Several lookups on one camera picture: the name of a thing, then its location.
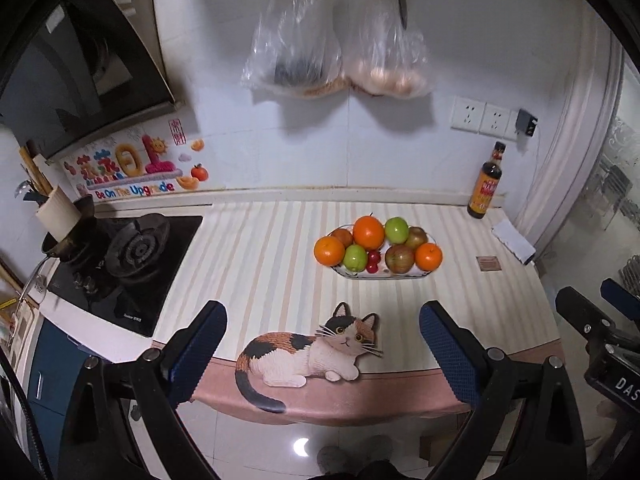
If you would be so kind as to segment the orange with navel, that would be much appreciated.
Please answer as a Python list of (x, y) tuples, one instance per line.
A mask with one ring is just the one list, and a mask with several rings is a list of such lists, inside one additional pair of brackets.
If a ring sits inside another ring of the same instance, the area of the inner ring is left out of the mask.
[(424, 272), (433, 272), (442, 264), (444, 255), (435, 243), (424, 243), (414, 252), (414, 263)]

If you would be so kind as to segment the green apple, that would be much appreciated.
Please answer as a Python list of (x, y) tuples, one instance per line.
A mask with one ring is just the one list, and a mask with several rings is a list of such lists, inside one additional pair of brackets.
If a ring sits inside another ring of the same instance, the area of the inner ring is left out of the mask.
[(392, 245), (405, 244), (409, 237), (408, 222), (401, 217), (389, 218), (384, 224), (385, 236)]
[(345, 249), (342, 265), (350, 272), (362, 272), (368, 265), (367, 251), (358, 244), (351, 244)]

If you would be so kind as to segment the brown label patch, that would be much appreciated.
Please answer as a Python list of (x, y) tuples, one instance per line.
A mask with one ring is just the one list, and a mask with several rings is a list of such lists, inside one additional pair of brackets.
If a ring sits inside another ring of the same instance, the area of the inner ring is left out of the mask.
[(477, 256), (476, 262), (482, 272), (500, 272), (501, 263), (496, 256)]

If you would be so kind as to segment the black gas stove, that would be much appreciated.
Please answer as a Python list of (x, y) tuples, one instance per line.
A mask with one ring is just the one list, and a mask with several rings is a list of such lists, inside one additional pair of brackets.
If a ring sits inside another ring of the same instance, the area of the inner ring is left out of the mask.
[(58, 265), (48, 291), (141, 336), (152, 336), (203, 218), (92, 218), (88, 245)]

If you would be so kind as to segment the floral oval ceramic plate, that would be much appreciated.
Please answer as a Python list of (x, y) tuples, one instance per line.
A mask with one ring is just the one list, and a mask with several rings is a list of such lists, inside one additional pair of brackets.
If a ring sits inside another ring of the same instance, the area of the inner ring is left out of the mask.
[[(348, 229), (352, 233), (353, 226), (354, 226), (353, 224), (343, 224), (342, 226), (339, 226), (339, 228)], [(437, 244), (434, 238), (431, 237), (430, 234), (427, 234), (427, 235), (428, 235), (427, 243)], [(386, 250), (390, 248), (390, 246), (392, 246), (392, 244), (390, 244), (390, 242), (385, 237), (385, 242), (383, 246), (378, 248), (378, 252), (381, 254), (381, 261), (378, 263), (378, 272), (376, 272), (375, 274), (368, 273), (366, 269), (358, 273), (350, 272), (349, 270), (344, 268), (342, 264), (340, 264), (339, 266), (334, 266), (333, 270), (337, 274), (340, 274), (343, 278), (350, 278), (351, 280), (384, 280), (384, 278), (392, 278), (393, 280), (403, 280), (404, 278), (425, 278), (428, 274), (432, 273), (432, 272), (421, 271), (416, 266), (416, 264), (414, 264), (412, 269), (406, 274), (393, 274), (392, 272), (390, 272), (390, 270), (387, 269), (387, 266), (385, 264), (385, 253), (386, 253)]]

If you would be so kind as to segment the brown-green apple front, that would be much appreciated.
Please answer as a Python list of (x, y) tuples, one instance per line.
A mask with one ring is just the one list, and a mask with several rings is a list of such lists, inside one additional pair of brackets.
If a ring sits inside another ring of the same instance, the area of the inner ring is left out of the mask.
[(386, 250), (385, 264), (393, 274), (406, 274), (414, 265), (414, 252), (403, 244), (392, 245)]

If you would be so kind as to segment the brown-green apple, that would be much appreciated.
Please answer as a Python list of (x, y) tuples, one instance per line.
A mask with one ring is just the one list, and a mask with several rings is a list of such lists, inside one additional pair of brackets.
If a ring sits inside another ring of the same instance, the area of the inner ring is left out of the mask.
[(428, 235), (420, 226), (410, 226), (405, 245), (411, 250), (418, 249), (428, 242)]
[(385, 264), (393, 274), (406, 274), (414, 265), (414, 252), (403, 244), (392, 245), (386, 250)]

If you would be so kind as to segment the striped table mat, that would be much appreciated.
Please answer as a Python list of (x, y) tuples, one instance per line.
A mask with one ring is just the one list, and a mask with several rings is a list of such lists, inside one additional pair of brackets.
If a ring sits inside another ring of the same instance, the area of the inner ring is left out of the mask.
[[(406, 219), (442, 248), (442, 265), (425, 278), (350, 280), (320, 266), (314, 243), (365, 214)], [(407, 415), (438, 416), (461, 410), (419, 330), (419, 312), (437, 300), (485, 347), (525, 362), (562, 351), (549, 301), (532, 264), (524, 266), (491, 228), (504, 219), (493, 209), (483, 219), (455, 206), (332, 202), (217, 204), (196, 232), (167, 296), (154, 340), (166, 342), (209, 300), (228, 312), (224, 339), (194, 391), (221, 413), (262, 424), (310, 422), (357, 426)], [(496, 256), (500, 272), (482, 272), (477, 256)], [(235, 360), (254, 337), (285, 330), (313, 333), (340, 303), (356, 315), (380, 317), (382, 358), (359, 360), (354, 382), (312, 378), (300, 389), (265, 388), (286, 411), (254, 408), (236, 388)]]

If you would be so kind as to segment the white folded paper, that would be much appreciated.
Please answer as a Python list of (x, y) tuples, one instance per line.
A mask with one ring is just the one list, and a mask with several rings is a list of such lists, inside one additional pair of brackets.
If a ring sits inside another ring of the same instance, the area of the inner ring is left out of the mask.
[(491, 228), (492, 234), (500, 240), (503, 246), (518, 259), (520, 263), (527, 266), (535, 257), (536, 249), (528, 240), (514, 228), (508, 218), (496, 223)]

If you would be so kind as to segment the brown-green apple back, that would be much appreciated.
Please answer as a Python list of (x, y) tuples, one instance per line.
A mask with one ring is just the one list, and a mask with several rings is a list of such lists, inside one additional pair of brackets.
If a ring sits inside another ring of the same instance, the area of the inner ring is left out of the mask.
[(405, 245), (411, 250), (418, 249), (428, 242), (428, 235), (420, 226), (410, 226)]

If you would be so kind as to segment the blue cabinet door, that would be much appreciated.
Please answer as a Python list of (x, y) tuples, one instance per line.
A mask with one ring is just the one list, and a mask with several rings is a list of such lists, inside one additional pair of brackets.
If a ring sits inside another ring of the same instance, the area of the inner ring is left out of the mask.
[(27, 399), (52, 474), (58, 478), (65, 416), (79, 371), (93, 352), (44, 320), (30, 368)]

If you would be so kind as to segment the calico cat decoration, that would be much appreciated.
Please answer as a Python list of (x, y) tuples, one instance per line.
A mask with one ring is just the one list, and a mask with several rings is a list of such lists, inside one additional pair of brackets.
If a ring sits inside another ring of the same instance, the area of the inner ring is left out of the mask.
[(250, 378), (258, 377), (271, 388), (303, 388), (310, 378), (327, 382), (353, 382), (359, 378), (362, 356), (380, 358), (378, 348), (380, 317), (369, 313), (352, 315), (349, 304), (341, 302), (325, 323), (312, 335), (269, 332), (253, 338), (235, 361), (234, 380), (240, 395), (254, 408), (282, 414), (286, 405), (260, 393)]

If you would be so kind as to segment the orange with stem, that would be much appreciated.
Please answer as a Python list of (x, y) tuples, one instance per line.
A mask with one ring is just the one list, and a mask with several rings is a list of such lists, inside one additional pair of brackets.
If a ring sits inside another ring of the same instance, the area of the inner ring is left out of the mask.
[(365, 250), (378, 250), (385, 242), (385, 230), (372, 214), (358, 218), (352, 227), (354, 242)]

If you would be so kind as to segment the small brown-orange fruit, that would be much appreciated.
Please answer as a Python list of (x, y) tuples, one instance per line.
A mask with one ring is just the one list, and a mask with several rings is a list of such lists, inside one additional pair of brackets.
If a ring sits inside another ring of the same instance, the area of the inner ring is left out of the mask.
[(333, 230), (330, 235), (337, 238), (345, 248), (349, 247), (354, 242), (352, 233), (345, 228), (337, 228)]

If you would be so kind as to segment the soy sauce bottle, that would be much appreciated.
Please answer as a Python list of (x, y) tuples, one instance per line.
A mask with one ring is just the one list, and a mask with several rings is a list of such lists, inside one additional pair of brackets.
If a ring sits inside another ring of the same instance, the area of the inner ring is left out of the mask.
[(502, 177), (501, 163), (505, 150), (506, 144), (497, 141), (491, 152), (490, 159), (488, 159), (487, 162), (484, 162), (482, 168), (480, 168), (480, 173), (478, 174), (478, 178), (474, 185), (474, 190), (468, 206), (466, 206), (468, 214), (475, 219), (485, 217), (491, 201), (494, 198), (499, 181)]

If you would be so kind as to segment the black charger plug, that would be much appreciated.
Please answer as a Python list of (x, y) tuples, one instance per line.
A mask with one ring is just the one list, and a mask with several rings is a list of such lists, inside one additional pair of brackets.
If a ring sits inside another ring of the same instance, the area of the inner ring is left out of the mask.
[(515, 121), (515, 131), (517, 134), (529, 136), (531, 138), (536, 131), (537, 125), (538, 118), (532, 113), (529, 113), (527, 110), (523, 110), (522, 108), (518, 111)]

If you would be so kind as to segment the plastic bag with eggs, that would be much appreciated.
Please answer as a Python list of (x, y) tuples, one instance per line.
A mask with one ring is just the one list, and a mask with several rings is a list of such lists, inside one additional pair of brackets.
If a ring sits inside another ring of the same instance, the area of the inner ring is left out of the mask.
[(360, 0), (343, 48), (343, 74), (370, 96), (424, 98), (434, 78), (425, 38), (401, 21), (398, 0)]

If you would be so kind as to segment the black range hood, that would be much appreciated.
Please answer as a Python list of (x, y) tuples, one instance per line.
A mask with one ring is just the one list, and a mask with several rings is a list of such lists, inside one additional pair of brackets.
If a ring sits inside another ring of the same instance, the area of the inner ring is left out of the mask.
[(154, 0), (61, 0), (9, 76), (1, 122), (51, 158), (175, 104)]

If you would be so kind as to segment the plastic bag dark contents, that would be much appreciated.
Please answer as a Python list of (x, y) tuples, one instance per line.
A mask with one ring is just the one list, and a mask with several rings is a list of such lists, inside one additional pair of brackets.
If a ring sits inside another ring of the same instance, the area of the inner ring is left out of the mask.
[(242, 85), (315, 99), (344, 88), (331, 0), (267, 0), (244, 64)]

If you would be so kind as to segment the colourful wall sticker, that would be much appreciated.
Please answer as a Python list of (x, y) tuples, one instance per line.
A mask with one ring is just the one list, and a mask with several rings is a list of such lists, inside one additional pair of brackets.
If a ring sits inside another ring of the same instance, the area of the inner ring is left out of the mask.
[(74, 191), (97, 203), (216, 188), (212, 146), (176, 114), (92, 141), (60, 165)]

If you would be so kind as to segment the white wall socket right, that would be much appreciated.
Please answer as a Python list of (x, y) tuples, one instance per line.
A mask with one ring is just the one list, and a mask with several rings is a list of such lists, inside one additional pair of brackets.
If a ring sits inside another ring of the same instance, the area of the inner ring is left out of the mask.
[(487, 103), (480, 122), (480, 134), (495, 138), (516, 141), (518, 135), (515, 130), (516, 111)]

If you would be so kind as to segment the white wall socket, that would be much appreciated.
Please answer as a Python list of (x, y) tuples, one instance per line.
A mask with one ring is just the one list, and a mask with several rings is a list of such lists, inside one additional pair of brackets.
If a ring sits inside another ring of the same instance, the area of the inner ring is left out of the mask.
[(495, 138), (516, 141), (518, 135), (515, 130), (516, 111), (487, 103), (480, 122), (480, 134)]
[(485, 102), (456, 96), (451, 110), (450, 127), (454, 130), (479, 133), (485, 108)]

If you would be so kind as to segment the white wall socket left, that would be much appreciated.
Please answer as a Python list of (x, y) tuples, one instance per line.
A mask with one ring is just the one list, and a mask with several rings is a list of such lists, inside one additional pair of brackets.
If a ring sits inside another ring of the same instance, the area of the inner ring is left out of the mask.
[(485, 108), (485, 102), (456, 96), (451, 110), (450, 127), (454, 130), (479, 133)]

